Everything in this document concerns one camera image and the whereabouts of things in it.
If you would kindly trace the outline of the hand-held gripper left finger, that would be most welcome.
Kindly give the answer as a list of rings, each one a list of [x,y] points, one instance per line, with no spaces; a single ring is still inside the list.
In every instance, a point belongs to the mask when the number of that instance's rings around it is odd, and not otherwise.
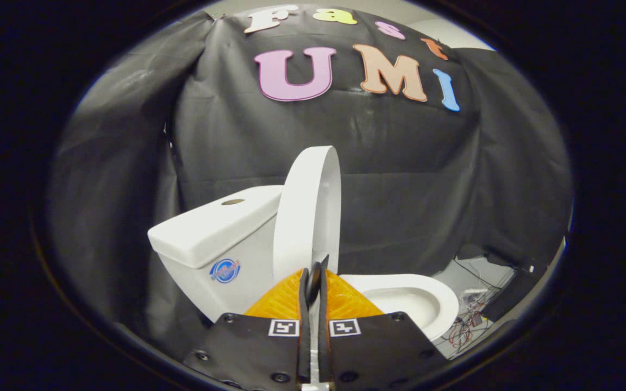
[[[301,389],[311,376],[309,275],[297,270],[246,312],[219,316],[185,366],[227,388]]]

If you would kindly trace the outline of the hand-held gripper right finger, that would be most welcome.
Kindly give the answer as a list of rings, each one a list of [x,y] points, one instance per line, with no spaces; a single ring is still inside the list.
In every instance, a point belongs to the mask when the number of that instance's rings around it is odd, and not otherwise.
[[[342,274],[322,269],[320,381],[330,390],[410,390],[447,359],[447,285],[415,273]]]

